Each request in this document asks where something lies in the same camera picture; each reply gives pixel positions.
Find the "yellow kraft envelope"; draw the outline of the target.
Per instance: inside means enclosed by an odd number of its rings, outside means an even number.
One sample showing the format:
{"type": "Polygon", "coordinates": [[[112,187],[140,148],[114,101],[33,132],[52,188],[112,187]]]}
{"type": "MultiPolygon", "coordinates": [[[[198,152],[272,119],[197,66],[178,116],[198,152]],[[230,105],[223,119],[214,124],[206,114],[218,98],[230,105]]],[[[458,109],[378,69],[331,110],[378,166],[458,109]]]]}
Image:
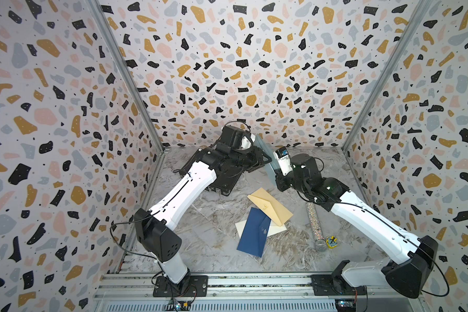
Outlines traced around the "yellow kraft envelope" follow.
{"type": "Polygon", "coordinates": [[[293,214],[265,189],[259,188],[248,199],[262,210],[277,226],[283,226],[293,214]]]}

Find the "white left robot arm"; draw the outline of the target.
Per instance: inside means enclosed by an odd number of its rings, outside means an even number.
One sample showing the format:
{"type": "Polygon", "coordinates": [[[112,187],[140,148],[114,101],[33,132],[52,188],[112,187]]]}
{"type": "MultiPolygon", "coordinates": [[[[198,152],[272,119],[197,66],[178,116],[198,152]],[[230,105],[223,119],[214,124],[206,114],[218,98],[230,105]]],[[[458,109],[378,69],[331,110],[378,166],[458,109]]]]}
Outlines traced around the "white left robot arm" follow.
{"type": "Polygon", "coordinates": [[[198,149],[179,169],[181,180],[162,200],[135,213],[137,240],[174,287],[186,287],[191,275],[179,254],[182,240],[176,226],[203,191],[229,196],[243,173],[271,162],[256,140],[249,129],[227,124],[211,146],[198,149]]]}

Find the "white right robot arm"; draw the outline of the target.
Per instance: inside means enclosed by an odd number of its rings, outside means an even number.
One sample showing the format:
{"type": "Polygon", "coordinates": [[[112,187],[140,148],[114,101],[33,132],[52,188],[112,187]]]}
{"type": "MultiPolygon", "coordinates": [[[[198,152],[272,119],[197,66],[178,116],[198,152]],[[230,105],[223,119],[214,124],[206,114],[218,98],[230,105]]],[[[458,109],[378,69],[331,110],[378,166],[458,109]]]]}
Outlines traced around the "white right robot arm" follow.
{"type": "Polygon", "coordinates": [[[402,229],[338,179],[322,176],[315,157],[306,153],[290,156],[286,148],[276,150],[273,157],[271,165],[280,191],[294,189],[303,200],[347,221],[386,254],[376,261],[342,261],[331,276],[336,290],[381,286],[391,287],[407,298],[419,297],[436,267],[435,239],[402,229]]]}

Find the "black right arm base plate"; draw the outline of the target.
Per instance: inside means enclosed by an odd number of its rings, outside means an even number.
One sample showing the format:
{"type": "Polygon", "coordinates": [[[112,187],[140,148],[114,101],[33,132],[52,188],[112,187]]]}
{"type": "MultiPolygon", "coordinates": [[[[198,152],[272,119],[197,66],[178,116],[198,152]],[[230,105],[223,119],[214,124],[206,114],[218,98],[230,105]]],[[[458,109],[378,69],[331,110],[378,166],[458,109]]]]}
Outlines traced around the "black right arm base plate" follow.
{"type": "Polygon", "coordinates": [[[365,296],[365,286],[352,287],[342,277],[331,274],[314,274],[310,276],[315,296],[365,296]]]}

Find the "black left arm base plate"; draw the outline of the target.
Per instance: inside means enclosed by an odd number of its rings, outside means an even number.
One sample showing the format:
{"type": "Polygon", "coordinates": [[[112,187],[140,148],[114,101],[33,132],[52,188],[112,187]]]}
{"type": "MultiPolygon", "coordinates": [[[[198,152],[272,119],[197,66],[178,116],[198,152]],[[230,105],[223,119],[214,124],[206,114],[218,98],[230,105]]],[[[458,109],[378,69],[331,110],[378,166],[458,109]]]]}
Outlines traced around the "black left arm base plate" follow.
{"type": "Polygon", "coordinates": [[[208,279],[207,275],[186,275],[179,283],[173,283],[167,277],[160,276],[155,282],[153,297],[205,297],[207,295],[208,279]]]}

